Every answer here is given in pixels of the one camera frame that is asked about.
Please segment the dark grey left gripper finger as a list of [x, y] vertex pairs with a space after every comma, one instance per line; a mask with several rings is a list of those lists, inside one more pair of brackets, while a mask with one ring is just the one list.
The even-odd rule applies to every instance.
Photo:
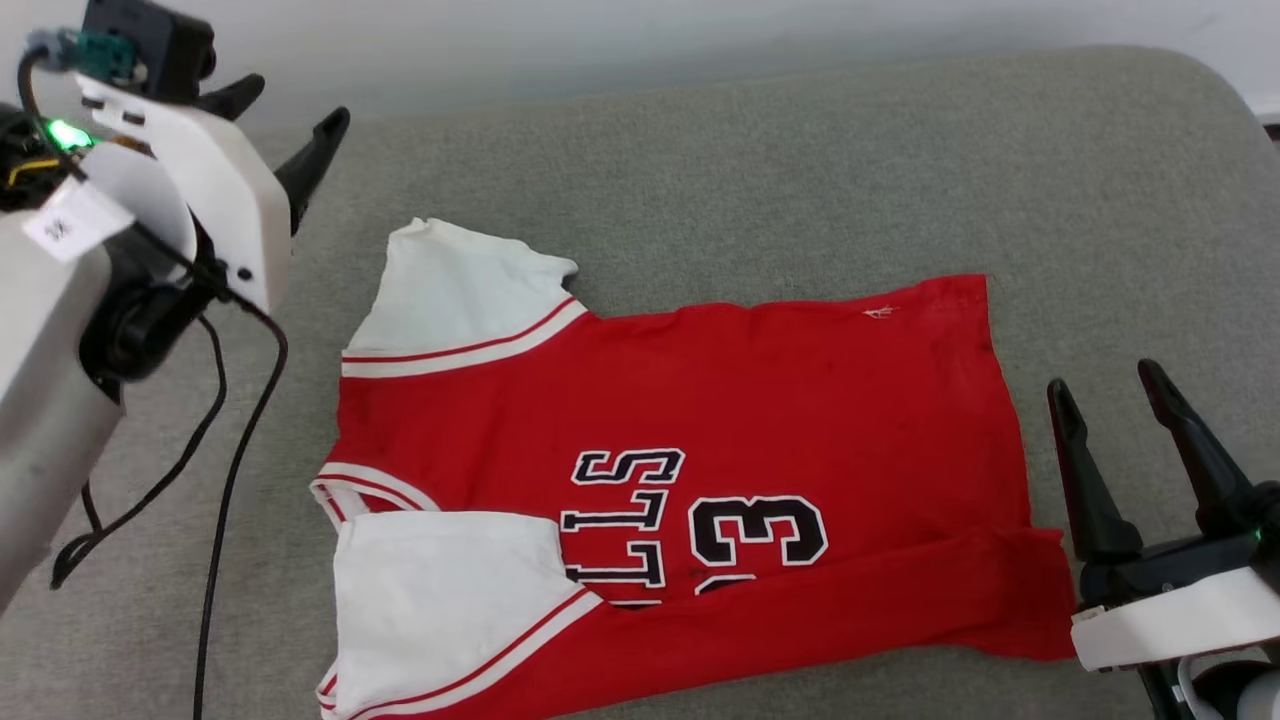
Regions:
[[196, 99], [195, 106], [224, 120], [238, 120], [265, 90], [262, 76], [244, 76], [219, 90]]
[[308, 142], [275, 169], [275, 178], [285, 191], [292, 236], [297, 234], [308, 205], [346, 137], [349, 123], [349, 109], [335, 108], [312, 127]]

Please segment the green connector board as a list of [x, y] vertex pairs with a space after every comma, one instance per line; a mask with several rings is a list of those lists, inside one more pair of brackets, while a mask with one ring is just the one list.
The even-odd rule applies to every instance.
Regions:
[[74, 72], [108, 85], [137, 85], [148, 76], [140, 50], [119, 35], [68, 27], [36, 29], [27, 36], [26, 55], [44, 70]]

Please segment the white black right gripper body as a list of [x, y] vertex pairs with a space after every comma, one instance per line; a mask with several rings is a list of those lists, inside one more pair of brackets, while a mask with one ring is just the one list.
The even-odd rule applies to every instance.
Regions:
[[1280, 667], [1280, 483], [1252, 489], [1245, 525], [1096, 559], [1071, 642], [1088, 671], [1261, 650]]

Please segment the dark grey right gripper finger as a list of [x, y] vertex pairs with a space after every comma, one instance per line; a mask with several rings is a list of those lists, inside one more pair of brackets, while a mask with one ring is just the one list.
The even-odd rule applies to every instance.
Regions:
[[1120, 514], [1088, 447], [1085, 420], [1064, 379], [1048, 383], [1047, 404], [1075, 557], [1083, 562], [1139, 557], [1140, 533]]
[[1140, 360], [1138, 374], [1156, 420], [1172, 437], [1187, 470], [1197, 527], [1207, 537], [1253, 533], [1253, 484], [1160, 363]]

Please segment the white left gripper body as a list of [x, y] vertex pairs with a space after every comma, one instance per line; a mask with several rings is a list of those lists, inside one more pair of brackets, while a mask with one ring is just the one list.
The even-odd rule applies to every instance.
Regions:
[[82, 73], [93, 119], [151, 147], [182, 202], [229, 266], [230, 287], [271, 315], [288, 288], [291, 205], [284, 188], [233, 122], [205, 110], [128, 94]]

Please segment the white paper label tag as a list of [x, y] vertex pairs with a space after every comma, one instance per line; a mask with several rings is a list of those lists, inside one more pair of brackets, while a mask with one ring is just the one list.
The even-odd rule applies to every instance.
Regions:
[[65, 179], [22, 222], [24, 234], [60, 263], [73, 263], [134, 224], [136, 217], [97, 186]]

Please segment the red and white jersey shirt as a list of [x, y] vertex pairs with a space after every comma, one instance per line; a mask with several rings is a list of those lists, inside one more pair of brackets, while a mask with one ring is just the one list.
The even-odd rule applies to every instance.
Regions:
[[321, 720], [545, 720], [915, 646], [1060, 661], [983, 275], [602, 318], [577, 265], [389, 234], [311, 489]]

